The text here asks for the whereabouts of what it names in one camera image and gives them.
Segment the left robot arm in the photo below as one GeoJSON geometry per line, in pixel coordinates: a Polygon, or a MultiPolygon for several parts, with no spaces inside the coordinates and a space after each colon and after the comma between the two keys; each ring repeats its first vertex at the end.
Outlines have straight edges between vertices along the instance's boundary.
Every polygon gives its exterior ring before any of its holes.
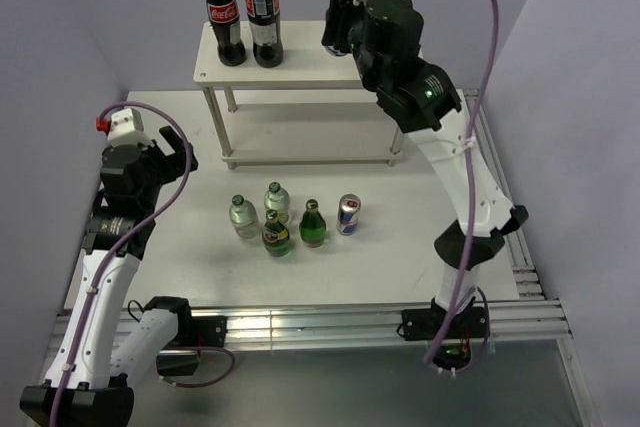
{"type": "Polygon", "coordinates": [[[79,291],[56,357],[41,384],[24,388],[21,410],[39,426],[125,426],[134,386],[168,344],[183,346],[195,333],[189,302],[157,296],[139,326],[114,344],[126,294],[162,212],[163,186],[197,169],[190,146],[171,129],[173,148],[125,143],[102,153],[97,192],[82,243],[79,291]]]}

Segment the green bottle gold cap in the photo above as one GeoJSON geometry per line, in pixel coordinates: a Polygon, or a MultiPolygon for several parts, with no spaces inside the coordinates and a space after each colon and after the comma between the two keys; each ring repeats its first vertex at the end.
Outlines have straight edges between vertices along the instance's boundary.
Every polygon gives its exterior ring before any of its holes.
{"type": "Polygon", "coordinates": [[[319,212],[319,204],[316,199],[306,202],[305,211],[299,223],[299,233],[302,241],[311,248],[323,245],[326,237],[326,222],[319,212]]]}

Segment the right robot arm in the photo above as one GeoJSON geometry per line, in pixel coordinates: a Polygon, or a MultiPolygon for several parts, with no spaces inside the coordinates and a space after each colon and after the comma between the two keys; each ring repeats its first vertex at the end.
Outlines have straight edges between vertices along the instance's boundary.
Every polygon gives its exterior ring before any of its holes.
{"type": "Polygon", "coordinates": [[[295,46],[275,67],[224,59],[215,31],[226,24],[225,9],[212,9],[202,33],[194,79],[210,106],[223,155],[241,162],[234,151],[215,98],[222,89],[230,110],[240,87],[265,91],[363,88],[376,97],[400,136],[423,152],[447,192],[456,219],[435,240],[445,263],[434,298],[435,330],[452,337],[468,321],[465,309],[479,290],[474,270],[495,257],[507,235],[527,220],[527,209],[502,192],[473,135],[477,116],[466,110],[450,77],[420,54],[424,21],[411,0],[330,0],[319,46],[313,26],[295,22],[295,46]]]}

